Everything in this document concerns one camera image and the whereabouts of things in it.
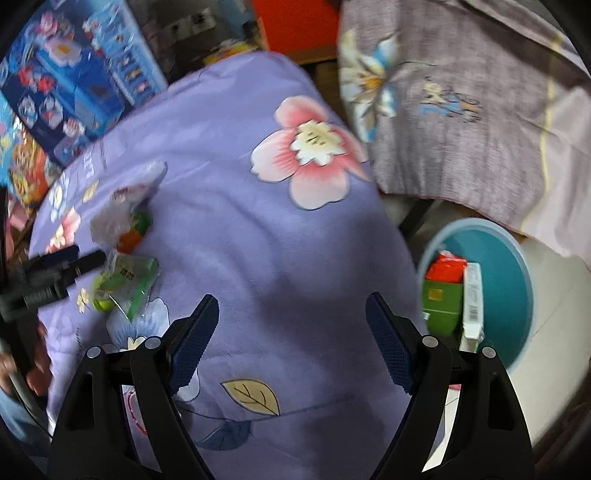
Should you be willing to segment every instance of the blue leaf print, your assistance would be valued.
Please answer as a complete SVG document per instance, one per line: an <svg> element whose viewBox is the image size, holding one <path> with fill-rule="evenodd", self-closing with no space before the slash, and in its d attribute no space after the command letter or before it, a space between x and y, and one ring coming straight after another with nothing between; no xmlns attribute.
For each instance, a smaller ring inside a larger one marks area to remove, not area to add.
<svg viewBox="0 0 591 480"><path fill-rule="evenodd" d="M218 452L234 450L244 445L250 434L250 421L225 421L203 440L195 442L195 446L207 450L217 450Z"/></svg>

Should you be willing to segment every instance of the teal bucket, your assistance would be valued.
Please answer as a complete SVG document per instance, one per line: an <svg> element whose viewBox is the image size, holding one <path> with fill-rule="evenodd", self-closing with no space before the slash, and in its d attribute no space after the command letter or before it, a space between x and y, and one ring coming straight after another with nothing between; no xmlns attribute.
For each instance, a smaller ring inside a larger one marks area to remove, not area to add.
<svg viewBox="0 0 591 480"><path fill-rule="evenodd" d="M418 283L440 250L480 264L485 340L511 372L534 331L535 297L530 271L519 244L502 227L479 218L450 223L427 245L418 265Z"/></svg>

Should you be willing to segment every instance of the red plastic bag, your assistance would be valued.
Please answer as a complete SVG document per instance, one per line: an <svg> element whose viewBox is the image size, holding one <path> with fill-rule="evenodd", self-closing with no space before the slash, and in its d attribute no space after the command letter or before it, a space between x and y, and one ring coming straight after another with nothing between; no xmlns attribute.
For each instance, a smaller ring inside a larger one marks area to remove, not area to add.
<svg viewBox="0 0 591 480"><path fill-rule="evenodd" d="M451 252L443 250L439 252L439 256L429 267L425 278L433 281L462 283L467 264L465 258L457 257Z"/></svg>

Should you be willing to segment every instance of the pink flower print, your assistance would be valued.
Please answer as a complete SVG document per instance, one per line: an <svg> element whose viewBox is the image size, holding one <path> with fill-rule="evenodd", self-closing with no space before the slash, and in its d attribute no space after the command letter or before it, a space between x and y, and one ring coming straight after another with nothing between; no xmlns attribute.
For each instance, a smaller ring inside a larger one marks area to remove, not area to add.
<svg viewBox="0 0 591 480"><path fill-rule="evenodd" d="M293 177L290 196L299 207L315 210L349 193L349 174L369 181L361 166L367 156L347 130L328 123L329 114L306 96L289 97L275 111L284 127L252 152L252 172L262 181Z"/></svg>
<svg viewBox="0 0 591 480"><path fill-rule="evenodd" d="M81 218L80 215L73 208L67 213L64 219L61 221L59 227L57 227L56 233L51 240L49 245L45 249L46 254L52 254L62 248L74 245L74 234L80 228Z"/></svg>

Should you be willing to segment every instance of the barcode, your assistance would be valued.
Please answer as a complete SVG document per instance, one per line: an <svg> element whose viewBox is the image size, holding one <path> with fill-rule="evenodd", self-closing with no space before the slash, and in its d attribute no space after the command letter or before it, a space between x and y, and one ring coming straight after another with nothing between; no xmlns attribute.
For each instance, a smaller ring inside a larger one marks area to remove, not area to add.
<svg viewBox="0 0 591 480"><path fill-rule="evenodd" d="M468 310L468 319L471 322L478 320L478 307L475 307L474 305L470 306L470 309Z"/></svg>

